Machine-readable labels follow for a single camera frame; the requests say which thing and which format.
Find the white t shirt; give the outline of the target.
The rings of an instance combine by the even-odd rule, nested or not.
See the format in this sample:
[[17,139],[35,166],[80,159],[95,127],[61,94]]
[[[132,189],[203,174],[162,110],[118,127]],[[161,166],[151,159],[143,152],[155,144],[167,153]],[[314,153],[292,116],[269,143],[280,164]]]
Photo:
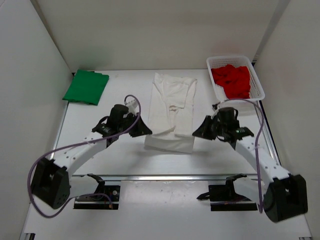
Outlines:
[[145,137],[147,147],[191,154],[194,98],[198,80],[155,73],[148,113],[152,134]]

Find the red t shirt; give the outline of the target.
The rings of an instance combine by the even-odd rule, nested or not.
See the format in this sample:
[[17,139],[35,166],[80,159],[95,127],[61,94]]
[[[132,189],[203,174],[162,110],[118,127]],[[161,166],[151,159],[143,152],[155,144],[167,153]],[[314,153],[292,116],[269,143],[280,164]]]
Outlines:
[[234,67],[231,64],[212,68],[214,82],[223,87],[228,99],[250,98],[250,72],[246,66]]

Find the green t shirt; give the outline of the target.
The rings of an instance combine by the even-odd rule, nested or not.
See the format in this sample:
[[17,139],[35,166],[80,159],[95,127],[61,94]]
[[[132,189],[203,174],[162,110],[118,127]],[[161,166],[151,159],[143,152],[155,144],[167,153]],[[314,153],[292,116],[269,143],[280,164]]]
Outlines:
[[78,69],[62,99],[97,106],[109,79],[109,75]]

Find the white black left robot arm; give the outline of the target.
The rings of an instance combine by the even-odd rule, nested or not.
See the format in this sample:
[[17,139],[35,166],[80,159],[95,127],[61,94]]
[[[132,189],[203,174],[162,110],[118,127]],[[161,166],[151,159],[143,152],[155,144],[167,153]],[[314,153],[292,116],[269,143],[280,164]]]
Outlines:
[[121,135],[129,134],[136,138],[152,133],[139,113],[123,105],[115,105],[82,142],[59,148],[62,152],[59,159],[42,156],[32,165],[27,177],[30,201],[33,203],[34,197],[37,197],[56,210],[80,196],[89,195],[93,200],[109,199],[101,177],[93,173],[80,177],[74,177],[73,174],[88,160],[116,142]]

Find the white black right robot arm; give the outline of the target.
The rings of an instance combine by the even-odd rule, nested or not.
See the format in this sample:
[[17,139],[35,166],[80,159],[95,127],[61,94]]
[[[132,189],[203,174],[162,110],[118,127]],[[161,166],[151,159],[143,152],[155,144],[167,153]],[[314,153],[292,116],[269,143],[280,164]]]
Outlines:
[[209,193],[212,199],[219,197],[222,203],[233,204],[242,196],[258,204],[274,223],[308,212],[306,180],[275,163],[256,142],[257,136],[247,127],[240,127],[236,118],[224,120],[207,115],[192,135],[229,143],[257,173],[257,180],[243,173],[227,177],[220,191]]

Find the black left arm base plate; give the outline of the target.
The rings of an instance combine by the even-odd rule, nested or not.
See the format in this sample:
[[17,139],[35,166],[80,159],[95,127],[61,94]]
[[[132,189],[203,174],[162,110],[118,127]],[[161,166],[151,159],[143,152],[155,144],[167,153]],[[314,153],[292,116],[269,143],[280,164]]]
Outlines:
[[104,194],[97,196],[79,196],[74,200],[76,210],[118,210],[120,202],[120,185],[105,185]]

